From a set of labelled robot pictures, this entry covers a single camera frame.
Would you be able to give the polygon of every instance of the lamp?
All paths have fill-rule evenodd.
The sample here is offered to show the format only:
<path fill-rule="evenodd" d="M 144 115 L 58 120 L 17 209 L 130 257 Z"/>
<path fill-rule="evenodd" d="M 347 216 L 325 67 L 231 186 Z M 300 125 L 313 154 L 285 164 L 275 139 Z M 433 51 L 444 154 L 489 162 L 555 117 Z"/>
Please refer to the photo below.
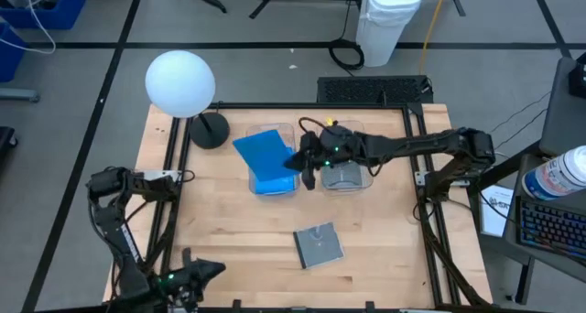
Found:
<path fill-rule="evenodd" d="M 146 71 L 146 93 L 161 111 L 180 118 L 193 117 L 190 137 L 195 145 L 211 149 L 223 144 L 230 125 L 219 113 L 203 113 L 212 102 L 215 79 L 208 64 L 188 51 L 158 56 Z"/>

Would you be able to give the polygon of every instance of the white trash can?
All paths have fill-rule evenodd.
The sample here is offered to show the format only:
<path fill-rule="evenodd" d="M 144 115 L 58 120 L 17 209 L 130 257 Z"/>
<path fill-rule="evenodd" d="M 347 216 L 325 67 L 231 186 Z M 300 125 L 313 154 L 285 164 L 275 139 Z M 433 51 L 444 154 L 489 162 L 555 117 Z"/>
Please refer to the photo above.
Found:
<path fill-rule="evenodd" d="M 364 52 L 364 66 L 385 65 L 405 25 L 418 11 L 421 0 L 363 0 L 356 43 Z"/>

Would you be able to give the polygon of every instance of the blue bin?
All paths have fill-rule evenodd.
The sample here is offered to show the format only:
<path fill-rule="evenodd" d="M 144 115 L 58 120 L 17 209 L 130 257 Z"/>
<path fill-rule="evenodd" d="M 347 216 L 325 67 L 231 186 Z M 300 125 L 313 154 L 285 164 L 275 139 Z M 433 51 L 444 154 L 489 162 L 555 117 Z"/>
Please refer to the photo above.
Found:
<path fill-rule="evenodd" d="M 27 46 L 7 23 L 0 23 L 0 38 L 19 47 Z M 0 82 L 11 81 L 15 78 L 16 68 L 18 68 L 24 54 L 23 49 L 17 49 L 0 42 L 0 56 L 2 56 L 0 58 Z"/>
<path fill-rule="evenodd" d="M 46 29 L 71 29 L 80 15 L 85 0 L 59 0 L 50 10 L 35 10 Z M 14 28 L 38 28 L 29 9 L 0 8 L 0 16 Z"/>

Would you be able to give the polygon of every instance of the cd case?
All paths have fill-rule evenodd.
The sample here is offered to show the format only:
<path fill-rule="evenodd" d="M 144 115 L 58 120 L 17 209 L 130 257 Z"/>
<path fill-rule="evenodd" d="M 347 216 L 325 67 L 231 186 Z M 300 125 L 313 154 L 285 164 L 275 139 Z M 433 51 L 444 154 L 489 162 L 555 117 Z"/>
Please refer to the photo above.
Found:
<path fill-rule="evenodd" d="M 333 222 L 293 232 L 303 269 L 327 264 L 344 257 Z"/>

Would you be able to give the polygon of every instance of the paper sheet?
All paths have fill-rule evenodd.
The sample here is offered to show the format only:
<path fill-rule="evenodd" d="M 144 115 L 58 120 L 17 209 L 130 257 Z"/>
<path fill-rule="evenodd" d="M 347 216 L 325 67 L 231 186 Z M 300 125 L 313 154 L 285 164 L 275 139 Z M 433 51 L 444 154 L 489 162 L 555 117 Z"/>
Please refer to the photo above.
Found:
<path fill-rule="evenodd" d="M 506 189 L 500 186 L 491 186 L 483 190 L 484 197 L 491 202 L 503 215 L 508 216 L 509 208 L 511 207 L 511 200 L 513 199 L 513 190 Z M 494 212 L 491 207 L 483 200 L 481 206 L 481 233 L 502 237 L 505 231 L 506 219 Z"/>

